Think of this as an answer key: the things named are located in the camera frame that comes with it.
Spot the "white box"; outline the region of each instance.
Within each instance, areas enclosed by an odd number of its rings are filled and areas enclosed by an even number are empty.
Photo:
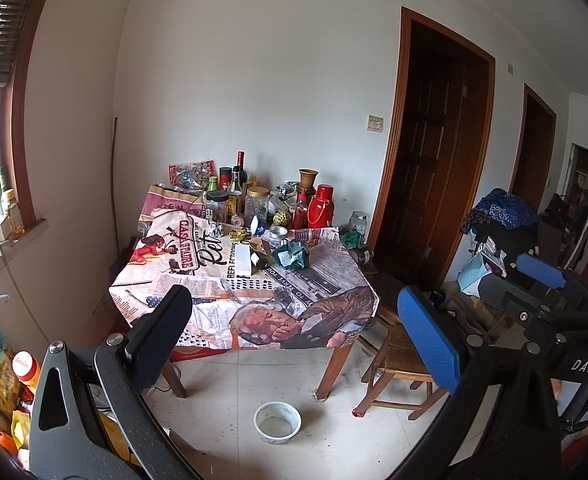
[[[0,242],[10,239],[11,226],[7,215],[0,215]]]
[[[236,244],[234,270],[237,278],[251,278],[251,248]]]

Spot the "newspaper-print tablecloth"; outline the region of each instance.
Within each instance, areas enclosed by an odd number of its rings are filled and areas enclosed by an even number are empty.
[[[337,348],[351,344],[376,312],[378,297],[336,228],[295,232],[309,250],[307,269],[274,265],[248,279],[235,275],[235,243],[209,236],[207,220],[183,210],[154,214],[109,291],[131,323],[172,285],[189,288],[193,313],[178,346]]]

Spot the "red thermos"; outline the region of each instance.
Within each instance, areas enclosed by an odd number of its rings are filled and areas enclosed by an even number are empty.
[[[321,184],[316,189],[316,194],[312,197],[307,209],[307,227],[310,229],[319,229],[329,227],[331,218],[333,218],[333,187]]]

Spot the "green cloth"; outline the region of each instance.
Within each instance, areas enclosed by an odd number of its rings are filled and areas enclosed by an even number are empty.
[[[283,269],[296,270],[309,267],[309,253],[304,243],[292,240],[274,251],[276,264]]]
[[[365,241],[365,237],[358,231],[350,231],[341,235],[341,242],[346,249],[355,249],[356,247],[362,246]]]

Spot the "door frame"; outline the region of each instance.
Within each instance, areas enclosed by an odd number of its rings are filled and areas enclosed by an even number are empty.
[[[411,47],[411,24],[420,23],[426,27],[433,29],[434,31],[450,38],[459,45],[470,50],[473,54],[482,58],[488,64],[488,81],[487,81],[487,103],[485,104],[485,116],[483,122],[482,131],[482,144],[476,166],[474,168],[474,176],[472,179],[472,186],[469,189],[465,211],[469,211],[474,205],[474,199],[476,198],[476,192],[478,190],[478,184],[483,171],[483,165],[485,162],[485,152],[487,151],[487,142],[489,139],[490,125],[492,122],[492,109],[494,106],[494,72],[496,62],[494,58],[475,45],[468,39],[462,37],[460,34],[454,32],[450,28],[435,22],[434,20],[423,16],[418,12],[408,9],[407,7],[401,8],[401,40],[398,60],[398,70],[396,76],[396,90],[394,96],[394,108],[392,111],[392,121],[390,125],[389,139],[387,141],[387,153],[385,154],[385,163],[383,165],[383,174],[378,189],[378,197],[376,199],[376,206],[374,208],[374,214],[372,215],[372,221],[369,229],[369,235],[367,236],[367,244],[371,248],[375,248],[376,241],[380,232],[381,224],[383,222],[383,215],[385,214],[385,206],[387,205],[387,198],[389,196],[389,190],[392,183],[392,176],[394,174],[394,167],[396,163],[396,157],[398,154],[398,148],[401,140],[401,126],[403,124],[403,112],[405,108],[405,96],[407,94],[407,78],[409,72],[410,62],[410,47]],[[440,211],[439,216],[443,215],[444,211]],[[452,239],[450,248],[448,251],[448,257],[445,260],[443,269],[440,271],[439,283],[445,278],[448,272],[452,260],[458,246],[460,244],[461,235],[458,234]]]
[[[524,88],[523,88],[523,115],[520,118],[520,134],[519,134],[519,147],[516,150],[516,160],[514,160],[514,168],[512,170],[512,178],[510,179],[510,186],[508,187],[508,191],[511,193],[512,189],[514,188],[514,180],[516,179],[516,172],[519,169],[519,162],[520,162],[520,152],[523,148],[523,139],[525,136],[525,119],[527,118],[527,114],[528,114],[528,97],[531,97],[533,100],[536,101],[536,103],[543,108],[543,110],[545,110],[546,113],[548,113],[551,117],[552,117],[552,149],[549,150],[549,155],[548,158],[546,160],[546,168],[545,168],[545,173],[547,175],[549,175],[549,165],[552,162],[552,152],[554,151],[554,138],[556,136],[556,114],[554,113],[554,110],[552,110],[552,108],[550,108],[548,106],[548,104],[543,101],[543,99],[541,99],[539,97],[539,95],[532,90],[532,88],[530,88],[527,83],[525,83]],[[547,186],[543,187],[543,193],[541,193],[541,199],[543,199],[543,195],[545,194],[545,188]]]

